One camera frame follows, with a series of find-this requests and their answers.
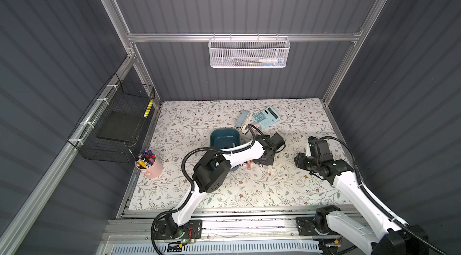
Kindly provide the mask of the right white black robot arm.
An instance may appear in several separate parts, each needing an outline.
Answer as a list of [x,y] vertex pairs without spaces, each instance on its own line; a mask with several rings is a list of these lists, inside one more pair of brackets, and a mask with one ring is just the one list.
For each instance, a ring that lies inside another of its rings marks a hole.
[[310,137],[306,152],[295,157],[295,165],[339,190],[368,225],[351,219],[338,206],[327,205],[318,208],[311,221],[297,218],[299,230],[311,229],[319,235],[337,233],[367,255],[427,255],[426,232],[418,225],[410,226],[380,201],[362,182],[355,166],[335,160],[328,140],[328,136]]

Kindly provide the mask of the teal plastic storage box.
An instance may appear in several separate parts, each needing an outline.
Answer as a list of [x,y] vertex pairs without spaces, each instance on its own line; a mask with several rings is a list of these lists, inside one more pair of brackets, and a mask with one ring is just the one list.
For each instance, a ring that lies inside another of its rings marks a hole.
[[[214,149],[229,149],[235,148],[241,144],[240,133],[236,129],[232,128],[220,128],[214,130],[210,135],[210,147]],[[220,163],[218,162],[218,154],[214,154],[212,162],[209,163],[210,167],[215,170],[219,169]],[[230,169],[230,172],[235,172],[240,166],[236,166]]]

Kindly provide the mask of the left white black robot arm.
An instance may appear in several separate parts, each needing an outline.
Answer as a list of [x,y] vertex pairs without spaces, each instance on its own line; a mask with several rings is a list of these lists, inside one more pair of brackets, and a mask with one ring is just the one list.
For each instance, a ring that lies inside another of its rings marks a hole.
[[[270,166],[278,151],[285,146],[279,133],[272,136],[253,135],[252,140],[236,147],[217,149],[215,147],[198,148],[189,152],[181,163],[181,171],[190,183],[190,189],[180,203],[166,216],[167,226],[173,238],[182,236],[192,214],[208,193],[213,193],[224,183],[234,167],[247,161]],[[186,172],[187,160],[197,152],[204,155],[193,168],[192,176]]]

